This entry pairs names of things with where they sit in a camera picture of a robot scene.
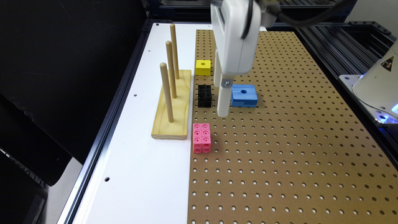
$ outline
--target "wooden peg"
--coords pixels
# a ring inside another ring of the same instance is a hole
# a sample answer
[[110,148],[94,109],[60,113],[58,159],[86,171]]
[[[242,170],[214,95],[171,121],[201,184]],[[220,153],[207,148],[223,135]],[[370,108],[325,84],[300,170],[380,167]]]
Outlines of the wooden peg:
[[172,34],[174,74],[175,74],[175,79],[179,79],[180,70],[178,68],[177,36],[175,35],[175,24],[170,24],[170,32]]
[[173,117],[172,99],[170,97],[169,75],[167,74],[167,65],[164,62],[160,63],[160,73],[162,74],[163,91],[164,91],[164,98],[166,101],[167,116],[169,117],[169,122],[172,123],[174,121],[174,117]]
[[173,50],[172,50],[172,43],[170,41],[166,41],[166,51],[167,51],[167,61],[168,61],[168,64],[169,64],[172,98],[176,99],[176,97],[177,97],[177,89],[175,87]]

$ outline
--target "black cable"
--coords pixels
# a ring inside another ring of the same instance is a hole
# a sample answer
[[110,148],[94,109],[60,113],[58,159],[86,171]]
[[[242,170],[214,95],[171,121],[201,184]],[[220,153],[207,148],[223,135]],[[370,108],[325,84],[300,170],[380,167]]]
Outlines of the black cable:
[[242,34],[242,39],[245,39],[249,33],[252,16],[253,16],[253,0],[249,0],[248,17],[246,20],[246,26],[244,27],[244,31]]
[[282,22],[285,22],[285,23],[291,25],[292,27],[301,28],[301,27],[313,26],[315,24],[318,24],[320,22],[323,22],[323,21],[329,19],[330,17],[334,16],[337,12],[339,12],[340,10],[342,10],[345,7],[347,7],[348,5],[350,5],[352,1],[353,0],[341,0],[339,3],[337,3],[335,6],[329,8],[325,12],[323,12],[311,19],[302,20],[302,21],[296,21],[296,20],[290,18],[289,16],[284,14],[280,10],[279,7],[268,6],[267,12],[273,14],[278,19],[280,19]]

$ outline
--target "pink block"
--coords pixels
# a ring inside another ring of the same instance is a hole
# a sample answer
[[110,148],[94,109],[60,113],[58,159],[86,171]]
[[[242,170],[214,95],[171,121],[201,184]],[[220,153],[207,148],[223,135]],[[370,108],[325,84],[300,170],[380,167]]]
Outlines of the pink block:
[[201,129],[202,130],[209,130],[210,131],[210,125],[208,123],[206,124],[201,124]]
[[193,153],[202,153],[202,149],[200,147],[193,147]]
[[201,124],[193,124],[193,131],[201,130]]
[[210,148],[208,148],[208,149],[202,149],[201,152],[202,152],[202,153],[209,153],[209,152],[210,152]]
[[201,146],[206,148],[210,147],[211,146],[210,137],[201,137]]
[[194,131],[193,132],[193,137],[202,137],[203,136],[202,132],[203,132],[202,130]]
[[209,130],[201,130],[200,134],[203,137],[210,137],[210,131]]
[[209,153],[211,151],[210,125],[193,124],[193,153]]
[[194,137],[193,138],[193,147],[202,147],[202,140],[201,137]]

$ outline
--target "white tabletop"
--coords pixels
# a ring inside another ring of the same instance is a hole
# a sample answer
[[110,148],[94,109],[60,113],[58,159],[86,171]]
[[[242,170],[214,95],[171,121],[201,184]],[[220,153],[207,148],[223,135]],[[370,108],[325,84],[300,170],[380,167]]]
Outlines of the white tabletop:
[[[176,24],[179,67],[192,74],[197,29],[211,25]],[[170,24],[154,24],[112,140],[101,154],[74,223],[187,222],[190,137],[172,141],[150,136],[167,40]],[[190,136],[191,116],[188,123]]]

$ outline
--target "wooden peg board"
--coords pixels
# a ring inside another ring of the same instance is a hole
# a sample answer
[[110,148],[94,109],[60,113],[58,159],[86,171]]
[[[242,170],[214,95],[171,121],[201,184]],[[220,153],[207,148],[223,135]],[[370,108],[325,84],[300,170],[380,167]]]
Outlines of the wooden peg board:
[[257,108],[198,108],[213,84],[215,41],[197,31],[193,122],[210,123],[210,154],[191,154],[188,223],[398,223],[397,171],[293,32],[261,32]]

